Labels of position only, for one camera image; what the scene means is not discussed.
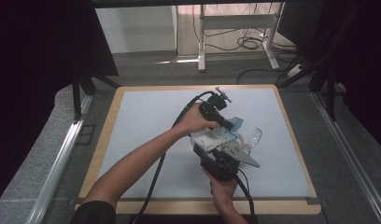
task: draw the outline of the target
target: gray carpet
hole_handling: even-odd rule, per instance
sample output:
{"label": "gray carpet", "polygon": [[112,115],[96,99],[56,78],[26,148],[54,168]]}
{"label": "gray carpet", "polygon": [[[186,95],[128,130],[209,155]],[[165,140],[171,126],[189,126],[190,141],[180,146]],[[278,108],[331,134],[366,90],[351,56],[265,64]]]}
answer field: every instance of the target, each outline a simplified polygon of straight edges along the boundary
{"label": "gray carpet", "polygon": [[[124,86],[150,85],[223,85],[235,84],[237,76],[250,68],[270,69],[264,60],[209,61],[205,73],[196,63],[155,63],[120,65],[120,77],[112,77]],[[251,72],[240,84],[272,84],[278,73]],[[289,121],[325,211],[316,216],[259,216],[259,223],[378,223],[342,152],[333,139],[318,107],[306,88],[309,77],[280,90]],[[68,223],[74,213],[84,176],[115,91],[94,80],[97,93],[86,116],[81,136],[67,163],[59,187],[51,200],[43,223]],[[56,107],[29,158],[7,188],[0,201],[0,223],[23,223],[49,172],[57,148],[60,148],[72,120],[71,88],[57,94]],[[381,192],[381,147],[352,117],[340,98],[336,100],[338,124],[354,148],[361,164]],[[13,216],[13,209],[20,210]],[[117,223],[129,217],[118,216]],[[142,223],[221,223],[219,217],[146,216]]]}

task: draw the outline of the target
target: wall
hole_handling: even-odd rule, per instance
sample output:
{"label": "wall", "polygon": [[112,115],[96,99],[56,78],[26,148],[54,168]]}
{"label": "wall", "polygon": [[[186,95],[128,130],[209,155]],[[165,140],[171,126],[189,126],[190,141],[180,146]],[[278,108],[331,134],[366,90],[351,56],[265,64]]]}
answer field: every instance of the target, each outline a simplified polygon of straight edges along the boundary
{"label": "wall", "polygon": [[112,53],[175,50],[172,7],[97,8]]}

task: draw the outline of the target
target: wooden border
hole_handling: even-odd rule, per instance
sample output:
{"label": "wooden border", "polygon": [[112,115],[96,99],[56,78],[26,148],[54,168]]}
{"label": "wooden border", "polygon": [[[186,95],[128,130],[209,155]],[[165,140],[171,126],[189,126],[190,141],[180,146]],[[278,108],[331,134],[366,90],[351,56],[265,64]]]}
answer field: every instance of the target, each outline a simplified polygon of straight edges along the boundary
{"label": "wooden border", "polygon": [[[79,193],[79,201],[84,199],[92,188],[92,184],[96,180],[100,171],[101,165],[106,154],[106,150],[109,144],[110,135],[115,124],[115,120],[120,110],[120,103],[123,95],[127,91],[187,91],[187,90],[201,90],[209,91],[214,90],[217,86],[153,86],[153,87],[121,87],[117,89],[115,97],[112,101],[112,105],[109,109],[104,124],[103,130],[100,135],[97,147],[92,157],[88,173],[82,185],[82,189]],[[274,85],[220,85],[221,90],[241,90],[241,89],[273,89],[275,97],[280,105],[281,112],[284,120],[287,123],[289,134],[292,138],[293,145],[298,155],[298,159],[303,168],[303,173],[306,178],[307,184],[311,191],[311,198],[316,198],[317,194],[310,175],[307,171],[306,165],[303,160],[302,152],[299,149],[298,143],[295,138],[295,134],[291,128],[289,118],[285,111],[283,102],[278,93],[276,86]],[[118,202],[117,213],[119,214],[138,214],[144,202]],[[236,210],[240,214],[249,214],[249,204],[246,199],[243,201],[233,202]],[[315,215],[320,213],[321,206],[319,204],[308,204],[305,198],[300,199],[283,199],[283,200],[255,200],[255,210],[257,214],[306,214]],[[172,214],[172,215],[217,215],[218,212],[214,207],[212,201],[151,201],[145,211],[145,214]]]}

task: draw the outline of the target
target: wire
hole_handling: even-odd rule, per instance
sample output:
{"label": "wire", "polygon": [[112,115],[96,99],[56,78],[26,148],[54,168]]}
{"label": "wire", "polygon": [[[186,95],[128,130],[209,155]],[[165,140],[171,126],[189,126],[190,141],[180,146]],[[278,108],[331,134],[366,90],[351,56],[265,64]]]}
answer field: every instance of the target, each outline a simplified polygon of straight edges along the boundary
{"label": "wire", "polygon": [[298,56],[300,56],[300,55],[297,54],[297,55],[295,56],[295,58],[293,58],[293,60],[289,63],[289,65],[288,65],[287,68],[284,70],[284,72],[277,78],[277,80],[275,81],[275,86],[278,85],[278,82],[279,82],[284,76],[286,76],[286,75],[288,74],[288,71],[290,71],[292,68],[294,68],[294,67],[296,66],[296,64],[303,62],[304,57],[303,57],[300,61],[298,61],[297,63],[295,62],[295,60],[298,58]]}
{"label": "wire", "polygon": [[246,174],[244,174],[244,172],[243,172],[242,170],[240,170],[240,169],[237,169],[237,170],[240,171],[240,172],[243,174],[244,178],[246,179],[247,190],[248,190],[248,192],[249,192],[249,184],[248,184],[248,178],[247,178]]}
{"label": "wire", "polygon": [[[248,4],[248,7],[246,7],[246,9],[243,11],[243,14],[244,12],[246,12],[247,8],[250,7],[250,4]],[[196,25],[195,25],[195,19],[194,19],[194,5],[192,5],[192,21],[193,21],[193,31],[194,31],[194,34],[196,36],[196,39],[197,41],[200,43],[200,39],[199,39],[199,36],[197,35],[197,32],[196,32]],[[235,32],[235,31],[238,31],[238,30],[241,30],[241,29],[233,29],[233,30],[230,30],[230,31],[225,31],[225,32],[221,32],[221,33],[217,33],[217,34],[213,34],[213,35],[208,35],[204,32],[204,35],[207,36],[207,37],[210,37],[210,36],[216,36],[216,35],[224,35],[224,34],[228,34],[228,33],[231,33],[231,32]],[[243,36],[242,37],[239,37],[237,39],[237,47],[233,48],[233,49],[223,49],[223,48],[220,48],[218,46],[215,46],[215,45],[211,45],[211,44],[205,44],[205,46],[209,46],[209,47],[212,47],[212,48],[215,48],[215,49],[220,49],[220,50],[223,50],[223,51],[233,51],[233,50],[236,50],[236,49],[240,49],[241,47],[245,48],[245,49],[250,49],[250,50],[253,50],[253,49],[257,49],[261,43],[263,42],[264,38],[263,39],[259,39],[259,38],[256,38],[256,37],[249,37],[247,36],[248,34],[250,34],[248,32],[249,29],[246,29],[245,32],[243,32]],[[249,43],[252,43],[252,44],[255,44],[254,47],[250,47],[250,46],[246,46],[246,44],[249,44]]]}
{"label": "wire", "polygon": [[236,171],[231,167],[231,165],[224,161],[223,164],[226,166],[226,168],[232,173],[234,180],[237,182],[237,185],[240,187],[240,189],[243,191],[244,195],[246,195],[249,203],[249,213],[251,215],[251,224],[258,224],[257,217],[255,216],[255,208],[254,208],[254,201],[252,200],[251,195],[249,194],[249,190],[246,188],[246,186],[243,184],[239,176],[236,174]]}
{"label": "wire", "polygon": [[260,3],[260,4],[258,5],[258,8],[257,8],[257,6],[255,6],[255,8],[257,9],[257,12],[255,12],[255,8],[254,8],[254,14],[258,14],[258,12],[260,11],[260,7],[261,7],[261,5],[262,5],[262,3]]}
{"label": "wire", "polygon": [[280,46],[280,47],[296,48],[296,45],[280,45],[280,44],[276,44],[276,43],[272,43],[272,44]]}
{"label": "wire", "polygon": [[325,223],[330,224],[330,221],[328,220],[327,213],[326,213],[326,211],[325,211],[325,209],[324,209],[324,206],[322,206],[322,205],[321,205],[321,211],[322,211],[322,215],[323,215],[324,218],[325,218]]}
{"label": "wire", "polygon": [[283,60],[282,58],[280,58],[280,55],[282,54],[296,54],[295,52],[284,52],[284,53],[277,53],[276,56],[277,56],[277,59],[282,62],[282,63],[291,63],[292,61],[285,61]]}
{"label": "wire", "polygon": [[[203,92],[202,94],[194,97],[185,107],[184,109],[182,109],[181,113],[178,115],[178,117],[176,118],[176,121],[174,122],[173,126],[176,126],[179,121],[182,119],[182,117],[188,112],[188,110],[191,108],[191,106],[196,103],[197,100],[199,100],[202,96],[206,95],[206,94],[215,94],[213,91],[205,91]],[[159,173],[161,172],[161,169],[162,169],[162,165],[163,165],[163,162],[164,162],[164,158],[165,158],[165,153],[162,154],[160,160],[159,160],[159,164],[158,164],[158,167],[156,168],[156,172],[155,172],[155,175],[153,176],[153,179],[152,179],[152,183],[150,184],[150,187],[149,187],[149,191],[148,191],[148,195],[147,195],[147,198],[145,199],[144,201],[144,204],[143,206],[141,207],[138,215],[134,218],[134,221],[133,221],[133,224],[137,223],[137,221],[139,220],[139,218],[144,214],[144,211],[145,209],[147,208],[148,206],[148,203],[150,201],[150,198],[152,196],[152,192],[153,190],[155,189],[155,185],[156,185],[156,181],[158,180],[158,177],[159,177]]]}
{"label": "wire", "polygon": [[252,69],[248,69],[242,73],[240,73],[240,75],[237,76],[237,79],[236,79],[236,84],[239,85],[239,79],[242,75],[244,75],[245,73],[248,73],[248,72],[253,72],[253,71],[261,71],[261,72],[284,72],[285,70],[268,70],[268,69],[260,69],[260,68],[252,68]]}
{"label": "wire", "polygon": [[219,11],[218,4],[217,4],[217,11],[218,11],[219,15],[222,15],[222,14],[220,13],[220,11]]}

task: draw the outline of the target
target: sleeve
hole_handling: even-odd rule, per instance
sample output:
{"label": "sleeve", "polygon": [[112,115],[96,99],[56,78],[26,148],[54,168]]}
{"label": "sleeve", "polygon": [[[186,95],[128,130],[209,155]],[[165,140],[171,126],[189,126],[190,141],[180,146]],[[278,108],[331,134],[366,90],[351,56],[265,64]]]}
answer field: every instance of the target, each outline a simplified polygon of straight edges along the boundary
{"label": "sleeve", "polygon": [[81,205],[71,224],[115,224],[115,208],[106,202],[94,201]]}

